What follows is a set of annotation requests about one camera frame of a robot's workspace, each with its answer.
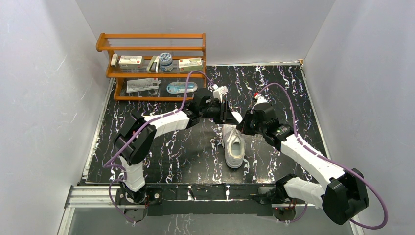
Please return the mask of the white shoelace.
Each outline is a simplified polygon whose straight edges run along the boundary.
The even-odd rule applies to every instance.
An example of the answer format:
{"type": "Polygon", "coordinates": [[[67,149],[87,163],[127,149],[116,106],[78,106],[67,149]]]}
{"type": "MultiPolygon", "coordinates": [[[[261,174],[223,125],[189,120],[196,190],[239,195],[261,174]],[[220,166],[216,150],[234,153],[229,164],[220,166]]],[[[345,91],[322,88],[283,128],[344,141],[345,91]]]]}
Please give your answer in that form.
{"type": "Polygon", "coordinates": [[[224,146],[227,144],[232,145],[234,143],[242,144],[243,142],[244,140],[242,135],[235,127],[226,128],[223,131],[222,143],[224,146]]]}

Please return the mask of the white sneaker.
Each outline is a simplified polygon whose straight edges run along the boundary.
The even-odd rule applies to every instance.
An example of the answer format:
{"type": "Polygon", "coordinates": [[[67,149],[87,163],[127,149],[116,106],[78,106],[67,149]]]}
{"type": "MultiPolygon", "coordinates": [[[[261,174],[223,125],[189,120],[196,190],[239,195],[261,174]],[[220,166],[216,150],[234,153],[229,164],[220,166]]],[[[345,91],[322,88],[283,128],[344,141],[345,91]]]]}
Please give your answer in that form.
{"type": "MultiPolygon", "coordinates": [[[[222,127],[222,133],[226,128],[231,128],[231,127],[236,128],[237,125],[224,124],[223,127],[222,127]]],[[[239,168],[243,163],[243,159],[244,159],[244,156],[245,156],[245,139],[244,139],[243,135],[242,135],[242,137],[243,137],[243,140],[244,140],[244,142],[242,144],[234,143],[232,145],[227,144],[226,146],[224,146],[223,143],[222,143],[222,146],[223,146],[224,151],[225,151],[225,161],[226,161],[227,166],[230,167],[230,168],[239,168]]]]}

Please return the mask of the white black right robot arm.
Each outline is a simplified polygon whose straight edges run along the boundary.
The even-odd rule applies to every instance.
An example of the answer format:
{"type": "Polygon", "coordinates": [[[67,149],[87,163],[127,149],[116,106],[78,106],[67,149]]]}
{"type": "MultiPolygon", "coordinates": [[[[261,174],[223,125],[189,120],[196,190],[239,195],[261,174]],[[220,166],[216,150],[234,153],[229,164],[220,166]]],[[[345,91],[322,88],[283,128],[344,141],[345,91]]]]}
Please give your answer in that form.
{"type": "Polygon", "coordinates": [[[272,105],[258,103],[249,109],[237,129],[245,135],[261,135],[267,144],[290,157],[310,173],[316,183],[294,174],[277,180],[267,195],[282,203],[299,199],[323,209],[328,218],[343,225],[369,206],[369,197],[362,173],[357,169],[345,170],[328,159],[318,157],[312,148],[293,128],[281,124],[272,105]]]}

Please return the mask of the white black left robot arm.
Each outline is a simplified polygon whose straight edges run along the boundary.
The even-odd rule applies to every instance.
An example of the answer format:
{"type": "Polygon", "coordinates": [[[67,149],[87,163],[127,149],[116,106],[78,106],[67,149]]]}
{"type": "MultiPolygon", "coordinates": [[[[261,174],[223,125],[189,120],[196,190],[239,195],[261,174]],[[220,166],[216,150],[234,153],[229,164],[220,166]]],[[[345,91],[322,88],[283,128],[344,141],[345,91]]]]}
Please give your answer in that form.
{"type": "Polygon", "coordinates": [[[202,118],[211,119],[216,124],[238,125],[242,121],[242,116],[233,111],[227,101],[219,98],[220,94],[219,90],[212,93],[201,89],[177,110],[148,117],[133,114],[126,120],[114,146],[124,173],[121,190],[133,203],[140,204],[146,198],[143,162],[155,138],[189,129],[202,118]]]}

